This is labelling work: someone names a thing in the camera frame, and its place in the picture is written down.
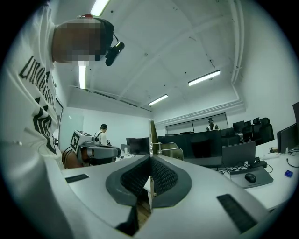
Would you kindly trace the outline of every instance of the ceiling light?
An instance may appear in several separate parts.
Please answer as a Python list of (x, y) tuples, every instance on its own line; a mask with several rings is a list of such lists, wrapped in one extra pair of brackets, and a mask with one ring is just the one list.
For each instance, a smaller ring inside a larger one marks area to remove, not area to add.
[(95, 16), (100, 16), (107, 6), (109, 0), (96, 0), (90, 13)]
[(154, 100), (153, 102), (150, 102), (150, 103), (149, 103), (149, 106), (151, 106), (151, 105), (153, 105), (153, 104), (155, 104), (155, 103), (157, 103), (157, 102), (159, 102), (159, 101), (161, 101), (162, 99), (165, 99), (165, 98), (167, 98), (167, 97), (168, 97), (168, 95), (163, 95), (162, 97), (160, 97), (160, 98)]
[(191, 85), (197, 84), (201, 81), (208, 80), (209, 78), (215, 77), (217, 75), (220, 75), (220, 70), (214, 71), (212, 73), (201, 76), (195, 80), (189, 81), (188, 84), (189, 84), (189, 86), (191, 86)]
[(85, 65), (79, 66), (79, 82), (80, 82), (80, 88), (83, 90), (85, 90), (85, 71), (86, 71)]

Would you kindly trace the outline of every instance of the power strip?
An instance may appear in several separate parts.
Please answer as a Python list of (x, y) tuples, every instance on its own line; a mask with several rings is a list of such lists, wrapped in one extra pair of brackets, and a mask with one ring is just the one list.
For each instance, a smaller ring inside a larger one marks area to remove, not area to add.
[(256, 163), (251, 164), (250, 167), (251, 167), (251, 168), (257, 168), (257, 167), (261, 167), (261, 166), (263, 166), (264, 168), (266, 168), (267, 165), (268, 165), (268, 164), (267, 164), (264, 160), (262, 160), (262, 161), (260, 161), (260, 162), (256, 162)]

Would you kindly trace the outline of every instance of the robotic arm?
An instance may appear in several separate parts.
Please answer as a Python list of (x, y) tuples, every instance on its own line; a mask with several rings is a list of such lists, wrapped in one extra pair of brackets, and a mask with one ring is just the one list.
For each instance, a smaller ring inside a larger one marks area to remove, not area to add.
[[(75, 130), (71, 138), (71, 148), (77, 156), (79, 163), (84, 167), (91, 165), (99, 165), (115, 160), (121, 154), (118, 147), (101, 145), (99, 138), (92, 136), (84, 131)], [(82, 159), (81, 149), (87, 149), (88, 161)]]

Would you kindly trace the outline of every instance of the white t-shirt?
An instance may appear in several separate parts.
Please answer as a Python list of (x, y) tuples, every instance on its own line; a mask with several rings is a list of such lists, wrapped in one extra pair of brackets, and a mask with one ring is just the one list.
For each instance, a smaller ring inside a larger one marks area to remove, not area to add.
[(99, 135), (99, 140), (101, 142), (102, 145), (107, 145), (107, 138), (106, 138), (106, 134), (105, 133), (100, 133), (102, 132), (101, 130), (97, 131), (94, 135), (98, 136)]
[(52, 137), (57, 128), (52, 78), (51, 9), (42, 6), (16, 37), (3, 64), (0, 86), (2, 141), (20, 141), (64, 169)]

